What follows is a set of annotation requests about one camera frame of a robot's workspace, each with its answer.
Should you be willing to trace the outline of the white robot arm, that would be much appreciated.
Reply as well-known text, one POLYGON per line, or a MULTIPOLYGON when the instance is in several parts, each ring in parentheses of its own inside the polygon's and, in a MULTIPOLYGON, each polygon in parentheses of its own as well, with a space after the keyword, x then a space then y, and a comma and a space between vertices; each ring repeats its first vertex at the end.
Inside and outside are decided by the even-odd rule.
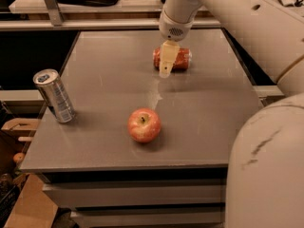
POLYGON ((304 228, 304 21, 272 0, 165 0, 160 18, 161 74, 175 44, 206 7, 253 59, 258 85, 284 97, 239 130, 228 166, 225 228, 304 228))

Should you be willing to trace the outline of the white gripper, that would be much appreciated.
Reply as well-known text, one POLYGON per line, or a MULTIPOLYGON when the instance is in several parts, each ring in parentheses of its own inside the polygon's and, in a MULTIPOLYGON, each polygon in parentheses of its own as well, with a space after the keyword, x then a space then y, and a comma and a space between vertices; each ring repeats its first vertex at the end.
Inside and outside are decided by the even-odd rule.
POLYGON ((161 12, 159 30, 161 36, 167 40, 161 45, 160 50, 159 73, 161 78, 170 76, 180 50, 180 45, 177 42, 186 37, 192 26, 193 21, 176 22, 164 10, 161 12))

